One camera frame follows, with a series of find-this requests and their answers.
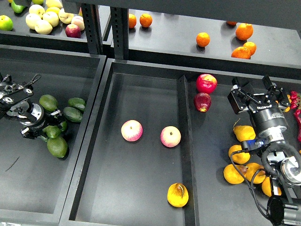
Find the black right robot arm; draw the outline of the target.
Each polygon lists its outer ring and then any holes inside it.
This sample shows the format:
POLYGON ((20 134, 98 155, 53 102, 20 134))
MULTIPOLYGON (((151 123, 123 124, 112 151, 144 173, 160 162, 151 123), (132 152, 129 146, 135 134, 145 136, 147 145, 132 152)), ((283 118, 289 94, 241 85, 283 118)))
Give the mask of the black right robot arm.
POLYGON ((285 141, 288 124, 284 110, 290 106, 283 87, 268 76, 262 79, 265 93, 244 89, 237 77, 232 79, 228 100, 235 114, 248 112, 255 138, 241 142, 241 152, 260 157, 262 171, 270 179, 271 197, 267 207, 256 202, 260 213, 274 226, 301 224, 301 155, 285 141))

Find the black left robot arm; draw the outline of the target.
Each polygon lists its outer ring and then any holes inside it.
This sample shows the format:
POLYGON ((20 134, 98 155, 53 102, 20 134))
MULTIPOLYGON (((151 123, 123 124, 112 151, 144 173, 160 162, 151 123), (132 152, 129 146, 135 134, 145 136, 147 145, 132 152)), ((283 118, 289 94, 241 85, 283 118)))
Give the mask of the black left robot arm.
POLYGON ((41 138, 45 142, 64 133, 67 122, 52 95, 42 95, 38 103, 30 100, 33 84, 41 78, 38 73, 29 82, 15 83, 11 75, 0 78, 0 117, 22 124, 24 138, 41 138))

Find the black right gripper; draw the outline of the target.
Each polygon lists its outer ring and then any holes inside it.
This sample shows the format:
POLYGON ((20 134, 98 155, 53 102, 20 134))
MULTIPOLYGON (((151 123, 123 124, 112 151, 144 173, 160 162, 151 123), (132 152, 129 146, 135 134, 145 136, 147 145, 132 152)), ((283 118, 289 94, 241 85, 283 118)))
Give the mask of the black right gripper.
MULTIPOLYGON (((257 104, 257 98, 254 96, 254 89, 250 81, 246 78, 234 77, 231 82, 232 88, 227 98, 234 113, 250 111, 249 105, 257 104)), ((277 101, 278 107, 290 106, 287 93, 283 87, 278 87, 267 75, 262 78, 262 82, 267 90, 265 103, 273 104, 277 101)), ((259 107, 259 111, 249 113, 251 124, 257 136, 262 136, 268 130, 280 129, 281 132, 287 130, 288 123, 278 107, 259 107)))

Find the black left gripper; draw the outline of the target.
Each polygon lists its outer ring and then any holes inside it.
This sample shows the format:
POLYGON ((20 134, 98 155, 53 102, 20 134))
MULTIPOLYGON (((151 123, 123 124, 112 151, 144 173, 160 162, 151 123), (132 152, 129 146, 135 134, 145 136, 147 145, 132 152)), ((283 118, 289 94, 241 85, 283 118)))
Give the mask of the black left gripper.
POLYGON ((28 110, 19 110, 20 123, 23 125, 21 134, 24 138, 49 139, 43 131, 45 127, 57 126, 61 130, 61 134, 66 131, 66 120, 62 112, 57 108, 54 112, 45 110, 40 104, 29 104, 28 110))

